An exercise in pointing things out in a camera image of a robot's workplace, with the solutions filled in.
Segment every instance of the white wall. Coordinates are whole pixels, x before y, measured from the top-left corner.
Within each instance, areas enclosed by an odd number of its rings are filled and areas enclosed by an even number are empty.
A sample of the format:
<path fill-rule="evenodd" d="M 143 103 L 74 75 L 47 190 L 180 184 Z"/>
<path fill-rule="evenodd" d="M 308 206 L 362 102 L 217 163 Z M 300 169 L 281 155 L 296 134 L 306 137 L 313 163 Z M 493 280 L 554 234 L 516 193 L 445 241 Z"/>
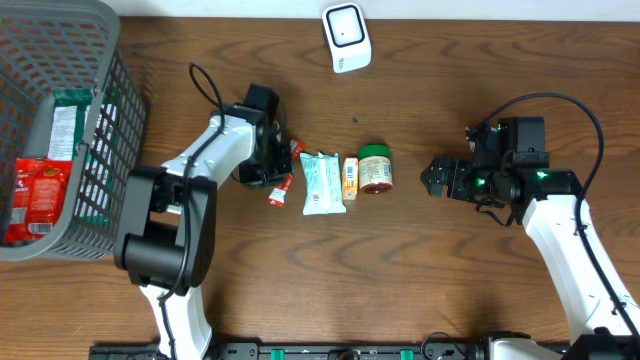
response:
<path fill-rule="evenodd" d="M 120 15 L 319 18 L 330 0 L 102 0 Z M 640 21 L 640 0 L 356 0 L 369 19 Z"/>

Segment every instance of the wooden table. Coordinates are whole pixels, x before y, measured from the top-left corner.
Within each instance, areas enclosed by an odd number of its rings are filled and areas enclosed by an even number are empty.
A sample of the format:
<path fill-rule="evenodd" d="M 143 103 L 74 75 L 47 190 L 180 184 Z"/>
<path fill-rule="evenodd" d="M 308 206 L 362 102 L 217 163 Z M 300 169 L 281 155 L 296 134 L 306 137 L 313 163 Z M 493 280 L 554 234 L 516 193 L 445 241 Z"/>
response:
<path fill-rule="evenodd" d="M 251 82 L 272 86 L 290 133 L 314 153 L 392 149 L 393 191 L 361 196 L 344 215 L 302 216 L 299 164 L 283 209 L 267 205 L 270 190 L 224 184 L 203 289 L 207 317 L 226 338 L 411 342 L 436 330 L 514 330 L 567 341 L 559 298 L 522 227 L 431 198 L 418 179 L 436 154 L 470 155 L 465 126 L 538 91 L 576 96 L 600 117 L 606 157 L 588 199 L 640 296 L 640 25 L 369 21 L 372 63 L 336 75 L 319 20 L 122 22 L 121 49 L 152 109 L 146 164 L 178 155 L 213 110 L 189 79 L 190 61 L 211 72 L 227 102 Z M 575 106 L 533 100 L 504 115 L 544 115 L 552 166 L 585 179 L 597 142 Z M 95 343 L 158 334 L 146 299 L 110 259 L 3 263 L 0 291 L 3 360 L 86 359 Z"/>

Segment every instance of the jar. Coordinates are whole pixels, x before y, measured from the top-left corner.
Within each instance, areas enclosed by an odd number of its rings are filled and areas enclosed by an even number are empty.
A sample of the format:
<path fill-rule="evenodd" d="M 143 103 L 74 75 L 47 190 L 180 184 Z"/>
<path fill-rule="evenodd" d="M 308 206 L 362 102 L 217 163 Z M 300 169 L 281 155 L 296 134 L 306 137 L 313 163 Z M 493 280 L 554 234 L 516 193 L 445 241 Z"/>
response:
<path fill-rule="evenodd" d="M 366 194 L 380 194 L 393 188 L 391 151 L 386 145 L 367 145 L 358 151 L 358 182 Z"/>

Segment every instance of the plastic basket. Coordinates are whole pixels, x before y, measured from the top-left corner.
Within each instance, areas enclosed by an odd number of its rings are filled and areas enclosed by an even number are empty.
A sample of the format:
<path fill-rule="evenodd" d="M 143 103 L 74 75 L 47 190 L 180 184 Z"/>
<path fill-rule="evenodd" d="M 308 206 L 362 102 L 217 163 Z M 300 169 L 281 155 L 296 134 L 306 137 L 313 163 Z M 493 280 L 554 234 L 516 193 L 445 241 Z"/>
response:
<path fill-rule="evenodd" d="M 99 1 L 0 0 L 2 239 L 11 215 L 15 159 L 47 154 L 52 91 L 84 88 L 93 95 L 58 222 L 40 240 L 0 246 L 0 260 L 110 255 L 146 122 L 146 108 L 117 49 L 119 34 L 117 15 Z M 105 103 L 113 104 L 111 110 Z"/>

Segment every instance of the orange box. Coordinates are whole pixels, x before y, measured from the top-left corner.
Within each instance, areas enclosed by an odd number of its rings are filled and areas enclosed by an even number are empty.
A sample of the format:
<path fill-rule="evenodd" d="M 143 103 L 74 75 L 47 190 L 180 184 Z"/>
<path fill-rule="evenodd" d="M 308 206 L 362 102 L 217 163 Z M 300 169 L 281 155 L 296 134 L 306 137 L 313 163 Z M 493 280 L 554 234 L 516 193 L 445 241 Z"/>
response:
<path fill-rule="evenodd" d="M 355 200 L 358 196 L 358 159 L 344 159 L 342 168 L 342 200 Z"/>

